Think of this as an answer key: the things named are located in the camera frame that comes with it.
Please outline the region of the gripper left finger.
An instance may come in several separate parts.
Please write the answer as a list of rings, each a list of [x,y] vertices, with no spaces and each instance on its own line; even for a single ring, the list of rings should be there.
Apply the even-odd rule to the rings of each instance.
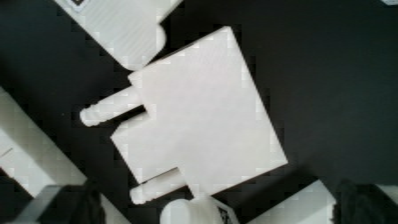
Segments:
[[[17,224],[107,224],[97,185],[49,185],[18,214]]]

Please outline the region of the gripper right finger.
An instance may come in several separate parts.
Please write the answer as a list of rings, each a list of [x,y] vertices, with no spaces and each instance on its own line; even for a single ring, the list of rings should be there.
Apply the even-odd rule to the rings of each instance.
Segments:
[[[340,183],[333,224],[398,224],[397,185]]]

